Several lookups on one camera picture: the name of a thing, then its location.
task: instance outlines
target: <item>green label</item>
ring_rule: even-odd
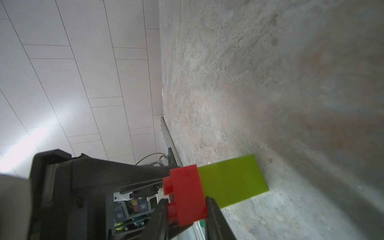
[[[200,227],[205,227],[204,219],[203,219],[203,220],[200,220],[199,223],[200,223]]]

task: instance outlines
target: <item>white tiled wall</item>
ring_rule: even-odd
[[[57,148],[127,164],[162,152],[158,7],[1,0],[0,173],[28,178]]]

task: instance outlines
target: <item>green lego brick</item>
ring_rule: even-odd
[[[222,208],[268,191],[253,155],[198,168],[205,196]]]
[[[209,164],[198,167],[200,182],[205,196],[215,199],[220,208],[229,206],[230,203],[225,192],[222,179],[220,177],[217,164]]]

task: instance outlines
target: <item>red lego brick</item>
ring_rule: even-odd
[[[182,227],[208,217],[196,165],[171,169],[170,176],[163,178],[163,189],[164,195],[174,195],[174,202],[168,205],[170,223]]]

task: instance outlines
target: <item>concrete floor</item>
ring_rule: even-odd
[[[253,153],[238,239],[384,239],[384,2],[160,0],[164,118],[198,166]]]

